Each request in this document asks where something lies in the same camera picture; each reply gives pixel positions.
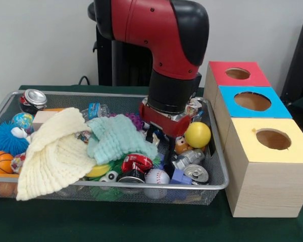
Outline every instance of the mint green knitted cloth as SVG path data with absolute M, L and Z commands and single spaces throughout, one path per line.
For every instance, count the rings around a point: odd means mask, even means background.
M 98 165 L 119 160 L 129 153 L 141 153 L 151 160 L 157 155 L 157 147 L 146 141 L 131 120 L 122 114 L 94 118 L 87 125 L 92 129 L 87 154 Z

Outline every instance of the metal wire basket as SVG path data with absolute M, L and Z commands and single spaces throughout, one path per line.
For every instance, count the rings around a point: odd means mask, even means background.
M 21 112 L 18 99 L 23 91 L 10 93 L 0 105 L 0 124 L 10 121 Z M 141 95 L 74 93 L 74 92 L 44 92 L 47 96 L 48 108 L 75 107 L 86 109 L 91 102 L 107 104 L 112 113 L 138 113 L 140 102 L 145 98 Z M 203 102 L 201 121 L 207 124 L 212 137 L 205 151 L 205 159 L 201 165 L 209 174 L 207 185 L 159 185 L 159 184 L 130 184 L 104 183 L 80 180 L 59 192 L 38 197 L 40 199 L 83 200 L 83 201 L 117 201 L 141 203 L 169 204 L 199 204 L 209 205 L 219 190 L 229 183 L 228 172 L 220 144 L 217 125 L 211 105 Z M 162 141 L 159 152 L 165 153 L 168 144 Z M 15 187 L 18 178 L 0 177 L 0 197 L 16 197 Z

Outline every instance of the wooden cube box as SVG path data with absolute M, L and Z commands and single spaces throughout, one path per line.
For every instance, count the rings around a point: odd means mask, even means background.
M 256 62 L 209 62 L 204 98 L 215 106 L 218 86 L 270 87 Z
M 223 148 L 230 117 L 292 118 L 271 87 L 219 86 L 214 114 Z
M 234 217 L 297 217 L 303 205 L 303 133 L 287 118 L 232 118 L 225 158 Z

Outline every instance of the yellow box lid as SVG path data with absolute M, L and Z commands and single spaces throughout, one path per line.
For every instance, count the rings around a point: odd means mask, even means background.
M 232 118 L 249 162 L 303 163 L 303 132 L 287 118 Z

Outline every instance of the green tablecloth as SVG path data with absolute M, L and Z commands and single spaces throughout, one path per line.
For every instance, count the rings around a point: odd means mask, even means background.
M 147 93 L 144 87 L 20 87 L 27 88 Z M 127 240 L 303 241 L 303 208 L 298 218 L 233 218 L 224 191 L 209 206 L 0 199 L 0 241 Z

